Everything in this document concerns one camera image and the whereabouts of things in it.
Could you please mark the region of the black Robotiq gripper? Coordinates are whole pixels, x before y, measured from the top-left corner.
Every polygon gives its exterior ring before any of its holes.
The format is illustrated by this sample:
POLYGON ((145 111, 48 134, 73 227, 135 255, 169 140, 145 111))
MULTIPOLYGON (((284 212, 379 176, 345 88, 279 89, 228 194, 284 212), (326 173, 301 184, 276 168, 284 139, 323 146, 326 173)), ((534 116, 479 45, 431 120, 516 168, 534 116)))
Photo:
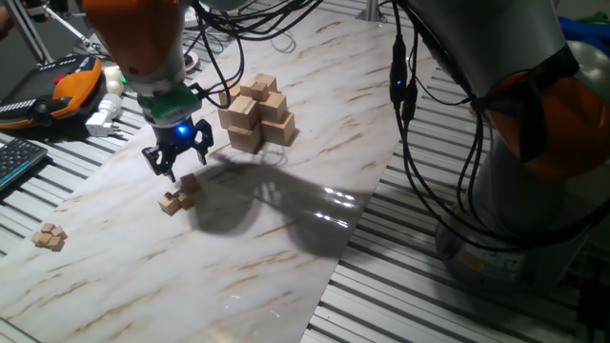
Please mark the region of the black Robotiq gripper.
POLYGON ((155 175, 165 175, 171 182, 176 181, 173 173, 176 154, 173 149, 178 149, 177 154, 180 154, 191 147, 197 152, 200 163, 207 164, 206 155, 214 145, 214 135, 211 124, 205 119, 194 124, 189 116, 169 127, 152 129, 157 146, 144 148, 142 154, 155 175))

